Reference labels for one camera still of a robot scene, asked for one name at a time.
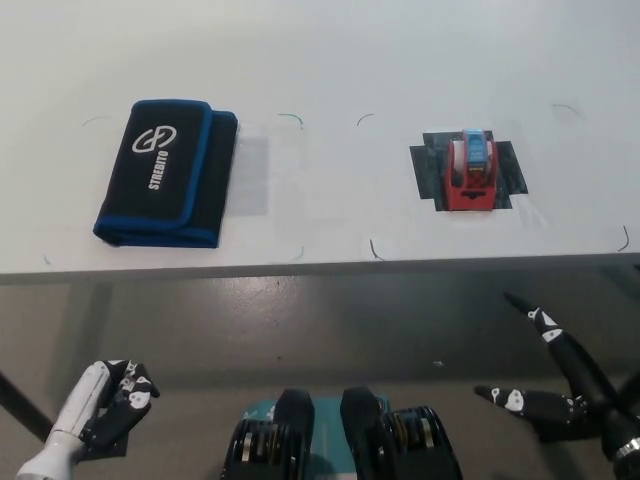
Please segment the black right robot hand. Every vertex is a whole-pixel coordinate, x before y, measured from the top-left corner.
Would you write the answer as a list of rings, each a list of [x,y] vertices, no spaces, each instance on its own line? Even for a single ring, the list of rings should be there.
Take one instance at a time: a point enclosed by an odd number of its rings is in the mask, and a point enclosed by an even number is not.
[[[506,292],[542,339],[570,394],[479,385],[474,393],[533,428],[543,443],[598,437],[608,461],[639,457],[639,380],[615,388],[587,350],[538,303]]]

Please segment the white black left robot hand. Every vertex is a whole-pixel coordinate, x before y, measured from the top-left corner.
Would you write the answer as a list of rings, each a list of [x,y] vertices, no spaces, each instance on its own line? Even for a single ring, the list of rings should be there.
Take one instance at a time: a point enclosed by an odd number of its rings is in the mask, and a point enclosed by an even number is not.
[[[160,392],[146,367],[132,360],[99,360],[71,390],[42,450],[18,479],[71,479],[84,461],[127,455],[129,434]]]

